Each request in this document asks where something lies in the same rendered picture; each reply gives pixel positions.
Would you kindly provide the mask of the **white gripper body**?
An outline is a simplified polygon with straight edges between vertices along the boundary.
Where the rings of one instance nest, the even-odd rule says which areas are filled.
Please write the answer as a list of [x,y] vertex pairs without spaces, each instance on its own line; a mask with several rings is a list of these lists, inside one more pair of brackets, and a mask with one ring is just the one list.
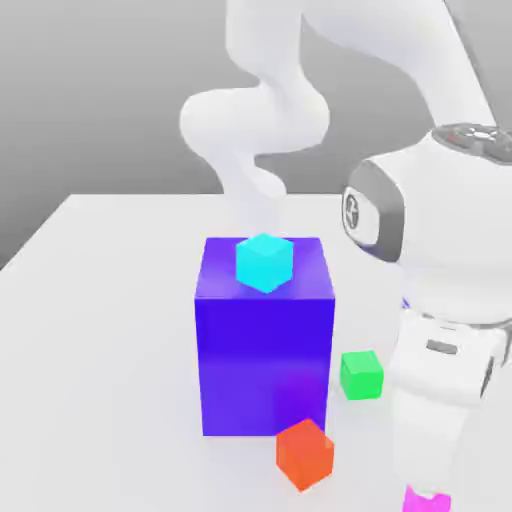
[[404,311],[389,372],[393,383],[409,392],[475,404],[506,359],[505,322],[463,324]]

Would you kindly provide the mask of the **small magenta cube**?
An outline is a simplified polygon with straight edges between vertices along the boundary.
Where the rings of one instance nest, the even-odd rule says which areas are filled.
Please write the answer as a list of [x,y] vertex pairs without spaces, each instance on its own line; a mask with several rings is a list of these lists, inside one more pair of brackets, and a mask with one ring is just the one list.
[[452,497],[449,494],[408,485],[405,489],[402,512],[451,512],[451,505]]

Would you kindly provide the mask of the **small green cube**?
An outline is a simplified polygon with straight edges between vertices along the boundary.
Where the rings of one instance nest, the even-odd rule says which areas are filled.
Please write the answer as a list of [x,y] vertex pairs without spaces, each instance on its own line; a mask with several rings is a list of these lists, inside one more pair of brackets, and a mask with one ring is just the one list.
[[373,350],[342,354],[340,384],[348,400],[378,399],[383,382],[384,369]]

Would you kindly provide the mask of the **small red cube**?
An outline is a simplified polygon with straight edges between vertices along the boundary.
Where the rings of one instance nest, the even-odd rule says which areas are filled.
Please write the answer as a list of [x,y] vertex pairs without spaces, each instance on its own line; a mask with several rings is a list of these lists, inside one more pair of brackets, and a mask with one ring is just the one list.
[[312,419],[276,435],[276,465],[299,492],[332,473],[334,452],[334,442]]

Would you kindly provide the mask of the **small cyan cube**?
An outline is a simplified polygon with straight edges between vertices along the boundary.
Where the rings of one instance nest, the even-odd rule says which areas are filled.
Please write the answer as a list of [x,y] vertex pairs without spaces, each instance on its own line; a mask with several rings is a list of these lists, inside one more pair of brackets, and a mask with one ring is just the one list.
[[294,243],[265,233],[236,244],[236,279],[263,293],[271,293],[293,277]]

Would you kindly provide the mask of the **large blue box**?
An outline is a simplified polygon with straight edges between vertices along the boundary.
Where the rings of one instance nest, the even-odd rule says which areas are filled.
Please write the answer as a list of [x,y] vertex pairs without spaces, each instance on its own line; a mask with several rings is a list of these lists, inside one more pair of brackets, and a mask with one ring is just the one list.
[[265,294],[237,281],[236,238],[209,238],[194,297],[202,431],[274,436],[326,423],[335,294],[317,238],[294,239],[294,275]]

